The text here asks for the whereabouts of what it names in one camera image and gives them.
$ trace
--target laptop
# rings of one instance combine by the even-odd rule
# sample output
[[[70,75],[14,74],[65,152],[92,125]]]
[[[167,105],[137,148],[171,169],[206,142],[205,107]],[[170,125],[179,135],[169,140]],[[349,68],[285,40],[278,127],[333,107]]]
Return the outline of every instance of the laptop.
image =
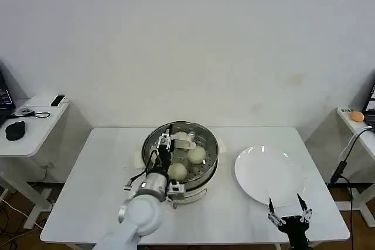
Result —
[[[375,83],[371,88],[370,94],[363,107],[362,113],[364,115],[365,123],[375,128]]]
[[[0,126],[4,124],[8,115],[12,114],[16,108],[5,84],[4,76],[0,71]]]

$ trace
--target orange object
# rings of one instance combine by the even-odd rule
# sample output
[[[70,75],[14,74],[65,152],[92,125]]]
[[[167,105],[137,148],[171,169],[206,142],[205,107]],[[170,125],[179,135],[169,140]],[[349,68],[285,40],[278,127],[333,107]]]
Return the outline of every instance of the orange object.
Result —
[[[362,122],[364,120],[364,115],[360,111],[352,111],[350,113],[350,118],[356,122]]]

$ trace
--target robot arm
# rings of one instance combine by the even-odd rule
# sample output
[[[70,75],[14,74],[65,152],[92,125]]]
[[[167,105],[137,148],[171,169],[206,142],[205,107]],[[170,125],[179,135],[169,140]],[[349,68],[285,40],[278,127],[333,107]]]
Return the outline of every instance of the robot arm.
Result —
[[[171,128],[158,141],[159,165],[153,167],[141,183],[135,196],[120,208],[120,224],[93,248],[95,250],[136,250],[141,237],[155,232],[162,223],[161,202],[166,199],[168,169],[171,165]]]

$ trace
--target steamer basket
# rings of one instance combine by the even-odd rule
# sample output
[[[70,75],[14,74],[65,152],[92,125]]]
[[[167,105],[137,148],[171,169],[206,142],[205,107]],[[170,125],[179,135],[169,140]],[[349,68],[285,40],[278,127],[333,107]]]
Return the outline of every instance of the steamer basket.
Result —
[[[219,147],[214,135],[204,126],[186,121],[176,121],[165,124],[153,131],[146,139],[142,147],[142,158],[148,163],[150,152],[159,140],[159,137],[172,124],[172,134],[184,131],[192,137],[197,146],[201,146],[206,151],[206,159],[201,164],[191,164],[187,157],[187,150],[175,149],[172,156],[172,163],[182,163],[185,165],[187,176],[183,183],[186,191],[192,191],[206,184],[214,175],[217,167],[217,155]]]

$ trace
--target black mouse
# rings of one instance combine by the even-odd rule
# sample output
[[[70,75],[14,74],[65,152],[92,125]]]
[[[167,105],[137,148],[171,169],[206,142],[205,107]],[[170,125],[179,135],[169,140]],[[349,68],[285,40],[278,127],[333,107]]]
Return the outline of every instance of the black mouse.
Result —
[[[5,129],[5,137],[9,141],[16,141],[25,135],[25,122],[15,122]]]

